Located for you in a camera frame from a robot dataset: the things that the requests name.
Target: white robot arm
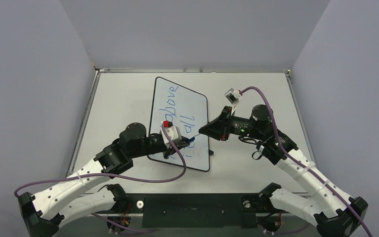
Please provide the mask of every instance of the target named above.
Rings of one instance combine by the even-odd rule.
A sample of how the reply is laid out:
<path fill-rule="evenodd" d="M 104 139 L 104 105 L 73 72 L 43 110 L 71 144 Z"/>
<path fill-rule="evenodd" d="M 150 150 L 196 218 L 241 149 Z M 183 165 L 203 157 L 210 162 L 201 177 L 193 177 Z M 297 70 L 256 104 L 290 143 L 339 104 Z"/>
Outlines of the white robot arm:
<path fill-rule="evenodd" d="M 260 157 L 267 158 L 289 174 L 311 196 L 311 199 L 306 199 L 271 183 L 259 193 L 261 204 L 267 205 L 268 210 L 288 211 L 316 226 L 323 237 L 350 236 L 361 224 L 367 202 L 361 197 L 352 198 L 330 182 L 315 163 L 304 156 L 296 143 L 277 129 L 273 124 L 272 110 L 259 89 L 230 89 L 225 96 L 235 106 L 249 89 L 255 89 L 265 105 L 255 106 L 249 119 L 234 116 L 233 108 L 225 106 L 216 119 L 199 129 L 199 133 L 218 141 L 226 141 L 230 134 L 238 135 L 242 142 L 253 141 Z"/>
<path fill-rule="evenodd" d="M 189 146 L 193 141 L 181 136 L 179 128 L 171 122 L 165 121 L 163 126 L 165 132 L 146 136 L 144 125 L 132 123 L 118 139 L 66 180 L 35 194 L 17 196 L 29 235 L 53 236 L 60 227 L 75 219 L 120 204 L 126 199 L 126 194 L 118 184 L 108 185 L 92 195 L 80 195 L 130 169 L 133 158 L 161 152 L 168 158 L 175 150 L 166 136 L 178 149 Z"/>

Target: table surface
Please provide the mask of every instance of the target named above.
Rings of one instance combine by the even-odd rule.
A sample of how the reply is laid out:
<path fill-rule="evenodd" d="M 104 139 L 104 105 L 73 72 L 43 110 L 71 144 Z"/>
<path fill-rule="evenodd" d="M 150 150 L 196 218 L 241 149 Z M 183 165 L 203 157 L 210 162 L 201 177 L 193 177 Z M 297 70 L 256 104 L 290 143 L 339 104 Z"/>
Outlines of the table surface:
<path fill-rule="evenodd" d="M 109 145 L 125 127 L 140 122 L 149 127 L 154 82 L 163 77 L 190 88 L 208 99 L 209 121 L 216 118 L 225 105 L 224 93 L 230 88 L 257 86 L 267 97 L 278 128 L 310 158 L 290 88 L 283 73 L 101 73 L 87 119 L 73 170 L 77 171 Z M 239 117 L 249 118 L 252 108 L 263 104 L 260 96 L 249 91 L 236 110 Z M 285 172 L 265 158 L 253 160 L 254 145 L 241 143 L 236 135 L 226 142 L 210 139 L 209 172 L 188 169 L 180 179 L 161 184 L 140 183 L 115 178 L 127 193 L 257 193 L 269 183 L 280 184 L 294 193 L 304 190 Z M 144 179 L 172 178 L 182 167 L 135 158 L 134 167 L 122 175 Z M 96 192 L 101 185 L 89 193 Z"/>

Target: gray wall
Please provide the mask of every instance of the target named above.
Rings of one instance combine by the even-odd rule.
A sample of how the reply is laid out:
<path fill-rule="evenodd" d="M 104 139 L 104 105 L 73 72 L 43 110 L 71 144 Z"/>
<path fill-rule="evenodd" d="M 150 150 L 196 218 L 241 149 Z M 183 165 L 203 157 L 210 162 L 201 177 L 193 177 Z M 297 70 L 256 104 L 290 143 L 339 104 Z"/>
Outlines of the gray wall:
<path fill-rule="evenodd" d="M 319 169 L 368 201 L 379 236 L 379 1 L 332 0 L 292 76 Z"/>
<path fill-rule="evenodd" d="M 0 1 L 0 237 L 27 235 L 15 188 L 66 175 L 93 77 L 59 1 Z"/>
<path fill-rule="evenodd" d="M 291 69 L 329 0 L 60 0 L 97 68 Z"/>

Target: purple cable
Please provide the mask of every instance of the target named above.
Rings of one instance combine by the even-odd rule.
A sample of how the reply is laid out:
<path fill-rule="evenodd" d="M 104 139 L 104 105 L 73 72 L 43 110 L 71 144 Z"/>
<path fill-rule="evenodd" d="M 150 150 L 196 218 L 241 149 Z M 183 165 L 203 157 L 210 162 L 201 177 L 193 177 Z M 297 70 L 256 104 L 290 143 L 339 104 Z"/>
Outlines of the purple cable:
<path fill-rule="evenodd" d="M 117 227 L 119 227 L 119 228 L 121 228 L 121 229 L 124 229 L 124 230 L 127 230 L 127 231 L 133 231 L 133 232 L 136 232 L 136 233 L 129 233 L 129 234 L 127 234 L 127 233 L 118 233 L 118 234 L 121 235 L 121 236 L 136 236 L 136 235 L 149 234 L 149 233 L 153 233 L 153 232 L 154 232 L 154 230 L 142 231 L 142 230 L 135 230 L 135 229 L 132 229 L 132 228 L 128 228 L 128 227 L 122 226 L 122 225 L 120 225 L 120 224 L 117 224 L 117 223 L 115 223 L 115 222 L 109 220 L 108 218 L 106 218 L 106 217 L 104 217 L 104 216 L 100 216 L 100 215 L 98 215 L 98 214 L 96 214 L 96 213 L 92 213 L 91 215 L 92 215 L 92 216 L 95 216 L 95 217 L 97 217 L 97 218 L 100 218 L 100 219 L 102 219 L 102 220 L 104 220 L 104 221 L 106 221 L 106 222 L 109 222 L 109 223 L 111 223 L 112 225 L 117 226 Z"/>
<path fill-rule="evenodd" d="M 163 133 L 166 133 L 165 126 L 163 124 L 162 124 L 162 131 L 163 131 Z M 81 175 L 80 177 L 81 178 L 87 178 L 87 177 L 95 177 L 95 176 L 108 176 L 108 177 L 114 177 L 114 178 L 128 179 L 128 180 L 137 181 L 137 182 L 155 183 L 155 184 L 158 184 L 158 183 L 167 183 L 167 182 L 171 182 L 171 181 L 177 180 L 177 179 L 179 179 L 180 177 L 182 177 L 185 174 L 185 172 L 186 172 L 186 162 L 185 162 L 185 159 L 183 158 L 182 153 L 176 147 L 176 145 L 173 143 L 173 141 L 169 138 L 169 136 L 165 136 L 165 137 L 168 139 L 168 141 L 171 144 L 171 146 L 173 147 L 173 149 L 179 155 L 180 159 L 182 160 L 182 164 L 183 164 L 183 171 L 182 171 L 182 173 L 180 173 L 178 176 L 176 176 L 174 178 L 164 179 L 164 180 L 148 180 L 148 179 L 132 178 L 132 177 L 123 176 L 123 175 L 119 175 L 119 174 L 107 174 L 107 173 L 84 174 L 84 175 Z M 37 184 L 66 182 L 66 181 L 72 181 L 72 180 L 76 180 L 76 179 L 79 179 L 79 177 L 76 176 L 76 177 L 64 178 L 64 179 L 49 179 L 49 180 L 35 181 L 35 182 L 32 182 L 32 183 L 28 183 L 28 184 L 24 184 L 24 185 L 20 186 L 19 188 L 17 188 L 15 190 L 14 194 L 15 194 L 15 197 L 18 198 L 19 197 L 18 192 L 21 189 L 24 189 L 24 188 L 29 187 L 29 186 L 33 186 L 33 185 L 37 185 Z"/>
<path fill-rule="evenodd" d="M 296 231 L 285 231 L 285 232 L 274 232 L 274 235 L 277 236 L 277 235 L 291 235 L 291 234 L 297 234 L 297 233 L 300 233 L 302 231 L 304 231 L 305 229 L 307 229 L 308 227 L 310 226 L 309 223 L 305 224 L 303 227 L 301 227 L 300 229 L 296 230 Z"/>
<path fill-rule="evenodd" d="M 262 93 L 261 90 L 259 90 L 259 88 L 255 87 L 255 86 L 249 86 L 248 88 L 240 91 L 240 94 L 242 95 L 243 93 L 245 93 L 248 90 L 255 90 L 262 97 L 263 101 L 265 102 L 266 108 L 268 109 L 268 113 L 269 113 L 269 115 L 271 117 L 272 127 L 274 128 L 275 138 L 279 138 L 277 124 L 275 122 L 274 114 L 272 112 L 271 106 L 269 105 L 269 102 L 266 99 L 265 95 Z M 282 146 L 281 142 L 278 142 L 278 146 L 279 146 L 279 148 L 282 150 L 282 152 L 288 158 L 290 158 L 292 161 L 294 161 L 294 163 L 296 163 L 297 165 L 299 165 L 299 166 L 301 166 L 303 168 L 306 167 L 301 162 L 299 162 L 294 157 L 292 157 L 290 154 L 288 154 L 288 152 Z M 308 172 L 310 172 L 311 174 L 313 174 L 314 177 L 316 177 L 320 182 L 322 182 L 322 184 L 325 183 L 325 181 L 316 172 L 314 172 L 313 170 L 309 169 Z M 358 215 L 358 213 L 354 210 L 354 208 L 352 208 L 351 205 L 349 205 L 330 185 L 326 184 L 326 187 L 352 212 L 352 214 L 355 216 L 355 218 L 357 218 L 357 220 L 359 221 L 359 223 L 361 224 L 361 226 L 364 228 L 365 232 L 367 232 L 367 235 L 369 237 L 373 237 L 373 235 L 371 234 L 371 232 L 368 229 L 367 225 L 365 225 L 364 220 Z"/>

